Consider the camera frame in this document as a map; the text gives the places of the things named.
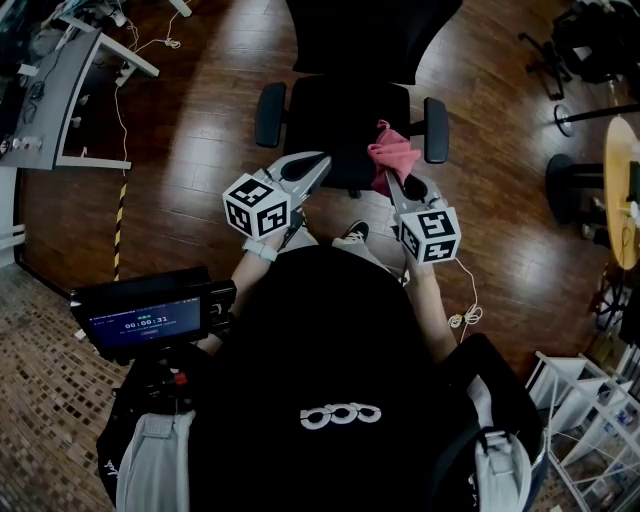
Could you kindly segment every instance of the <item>white logo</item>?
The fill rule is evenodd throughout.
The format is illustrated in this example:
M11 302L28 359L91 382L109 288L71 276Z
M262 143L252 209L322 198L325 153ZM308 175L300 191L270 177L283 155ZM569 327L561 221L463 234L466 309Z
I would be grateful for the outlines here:
M340 409L346 411L346 414L336 414ZM364 423L375 423L381 416L380 409L373 405L351 402L350 404L325 405L308 411L302 410L300 411L300 424L307 430L318 430L325 427L330 421L338 425L346 425L358 418Z
M118 470L114 467L113 462L109 461L104 465L109 470L107 476L118 476Z

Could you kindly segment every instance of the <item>black and white cube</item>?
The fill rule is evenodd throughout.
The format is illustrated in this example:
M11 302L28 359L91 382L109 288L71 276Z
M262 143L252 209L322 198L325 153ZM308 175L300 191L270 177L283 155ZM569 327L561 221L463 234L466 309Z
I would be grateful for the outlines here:
M437 263L456 257L460 225L454 208L400 215L400 242L418 263Z
M291 223L291 196L244 174L222 194L227 222L253 240Z

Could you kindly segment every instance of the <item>white wall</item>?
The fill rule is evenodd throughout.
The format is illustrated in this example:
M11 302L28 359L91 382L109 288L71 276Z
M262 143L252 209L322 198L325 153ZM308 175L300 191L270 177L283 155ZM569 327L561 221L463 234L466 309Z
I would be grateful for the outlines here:
M16 169L0 167L0 231L13 226L13 194L16 189ZM0 249L0 267L13 263L13 247Z

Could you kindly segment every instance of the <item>chair armrest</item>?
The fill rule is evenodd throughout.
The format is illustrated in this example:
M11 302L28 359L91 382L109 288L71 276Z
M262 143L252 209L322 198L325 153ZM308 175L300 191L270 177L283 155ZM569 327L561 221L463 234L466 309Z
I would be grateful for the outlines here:
M284 97L287 86L283 83L267 84L256 109L256 144L264 148L275 148L280 143L280 130L284 118Z
M425 98L424 121L413 123L410 134L424 135L424 159L427 163L445 163L449 157L449 114L444 103Z

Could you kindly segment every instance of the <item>wooden floor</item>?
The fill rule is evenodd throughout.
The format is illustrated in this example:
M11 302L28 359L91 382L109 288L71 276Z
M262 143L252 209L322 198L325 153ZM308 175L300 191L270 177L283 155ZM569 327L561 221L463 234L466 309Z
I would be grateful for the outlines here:
M173 9L165 0L135 0L130 17L140 41L164 37ZM468 332L486 333L521 375L534 351L574 355L593 322L586 313L607 251L581 240L576 227L558 227L547 207L544 171L555 153L601 161L606 121L583 123L571 139L550 124L554 104L524 67L530 48L517 34L548 38L565 0L466 0L424 55L410 88L412 120L422 101L444 101L450 113L449 162L420 163L416 172L439 184L457 209L463 239L459 258L473 272L484 310ZM122 227L123 278L205 264L228 277L240 258L241 237L227 226L220 194L242 172L270 164L281 150L257 148L253 113L262 87L298 77L291 68L296 39L284 0L193 0L193 16L178 17L172 37L141 55L160 70L135 75L120 90L120 110L133 162ZM131 32L111 35L131 42ZM568 84L575 111L607 104L606 85ZM95 93L106 113L87 115L75 135L88 156L122 158L122 130L113 88ZM113 236L120 174L107 170L25 171L20 215L28 243L24 261L64 290L112 278ZM323 189L308 201L313 233L340 235L356 219L372 228L369 244L400 267L389 201L365 193L359 201ZM473 301L469 276L455 263L438 266L448 314Z

